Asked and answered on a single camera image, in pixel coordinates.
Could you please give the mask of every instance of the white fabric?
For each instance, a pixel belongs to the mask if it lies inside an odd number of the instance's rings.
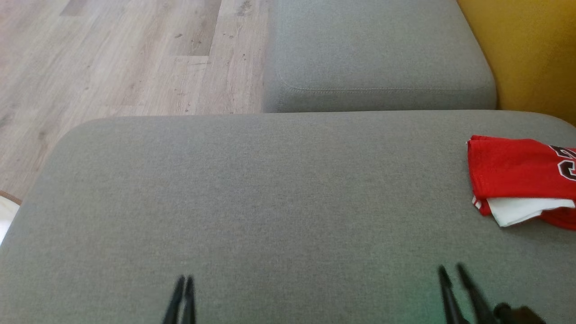
[[[19,208],[20,206],[17,203],[0,196],[0,244],[2,244],[12,219],[14,219],[14,215],[16,215]]]
[[[559,207],[576,208],[574,201],[559,198],[488,198],[498,225],[506,227],[540,216],[542,211]]]

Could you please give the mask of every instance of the wooden floor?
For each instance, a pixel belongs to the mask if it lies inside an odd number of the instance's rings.
[[[260,111],[268,0],[1,0],[0,190],[109,116]]]

